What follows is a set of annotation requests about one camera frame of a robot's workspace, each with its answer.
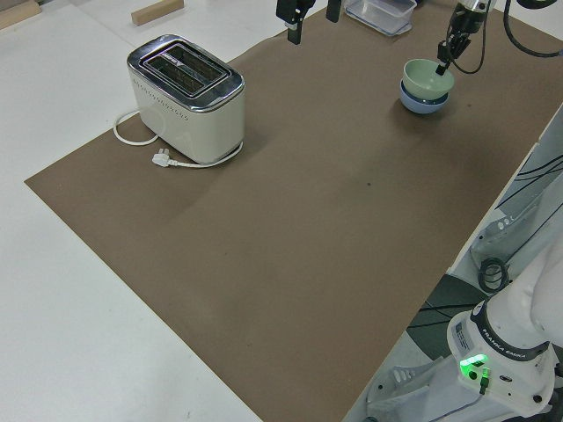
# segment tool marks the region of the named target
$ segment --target bowl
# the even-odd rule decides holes
[[[403,103],[403,106],[405,106],[411,112],[417,114],[430,114],[437,112],[445,106],[445,104],[448,102],[448,97],[450,96],[449,93],[445,93],[437,99],[417,98],[406,90],[403,81],[400,82],[399,87],[401,92],[401,103]]]
[[[436,73],[438,63],[427,59],[414,59],[403,68],[405,89],[416,98],[438,99],[450,92],[454,76],[446,69],[443,76]]]

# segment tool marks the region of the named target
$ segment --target toaster body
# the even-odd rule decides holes
[[[128,57],[143,123],[198,164],[212,164],[245,136],[245,81],[228,64],[177,35]]]

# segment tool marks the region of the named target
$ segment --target white table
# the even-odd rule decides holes
[[[135,108],[135,47],[177,33],[228,61],[284,29],[275,0],[186,0],[132,25],[151,3],[54,0],[0,31],[2,421],[259,420],[23,183]],[[563,40],[563,1],[514,13]]]

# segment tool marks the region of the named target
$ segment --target brown table surface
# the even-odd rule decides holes
[[[397,38],[319,13],[300,46],[237,58],[246,138],[227,164],[159,168],[162,141],[108,131],[27,183],[261,418],[339,421],[563,98],[561,60],[517,51],[493,12],[483,70],[408,112],[403,65],[435,57],[452,7],[419,6]]]

